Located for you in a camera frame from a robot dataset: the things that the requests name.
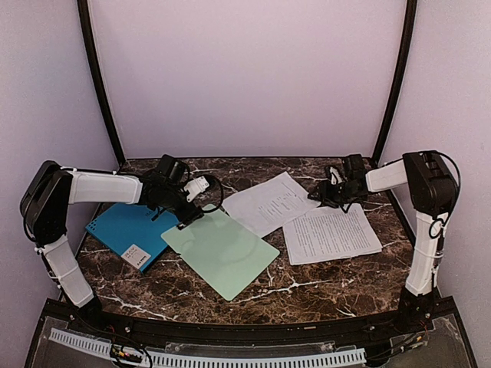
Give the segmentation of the white printed form sheet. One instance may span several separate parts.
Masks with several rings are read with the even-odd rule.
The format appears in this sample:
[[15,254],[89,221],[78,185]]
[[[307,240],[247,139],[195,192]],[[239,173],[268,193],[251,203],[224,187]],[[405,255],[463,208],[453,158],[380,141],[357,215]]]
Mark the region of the white printed form sheet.
[[319,206],[287,172],[227,197],[222,207],[260,238]]

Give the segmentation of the mint green clipboard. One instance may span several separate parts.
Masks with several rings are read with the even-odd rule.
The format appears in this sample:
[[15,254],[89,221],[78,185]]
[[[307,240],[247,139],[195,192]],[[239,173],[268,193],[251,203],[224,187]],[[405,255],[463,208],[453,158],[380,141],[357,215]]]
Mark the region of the mint green clipboard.
[[237,297],[279,256],[277,248],[221,210],[185,228],[172,227],[161,238],[226,301]]

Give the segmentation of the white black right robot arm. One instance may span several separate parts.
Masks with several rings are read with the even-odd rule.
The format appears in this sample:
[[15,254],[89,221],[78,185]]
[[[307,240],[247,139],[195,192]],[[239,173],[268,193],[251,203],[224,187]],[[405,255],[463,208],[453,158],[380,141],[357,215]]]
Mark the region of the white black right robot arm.
[[341,176],[335,167],[325,168],[326,179],[310,191],[308,198],[348,212],[371,193],[407,186],[417,215],[417,232],[405,291],[423,297],[437,286],[447,224],[460,195],[461,177],[454,176],[446,165],[451,160],[435,150],[420,151],[367,170],[363,157],[351,154],[341,159]]

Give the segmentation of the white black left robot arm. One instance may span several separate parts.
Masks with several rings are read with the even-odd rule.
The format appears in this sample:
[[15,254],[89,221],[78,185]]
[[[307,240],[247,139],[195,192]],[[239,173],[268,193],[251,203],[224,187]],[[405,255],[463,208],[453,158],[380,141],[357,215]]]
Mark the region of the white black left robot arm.
[[158,165],[141,175],[69,168],[42,163],[20,202],[23,228],[35,244],[65,297],[77,308],[97,304],[67,236],[70,205],[85,202],[144,205],[177,217],[183,228],[204,215],[195,198],[210,188],[209,180],[191,178],[183,161],[164,155]]

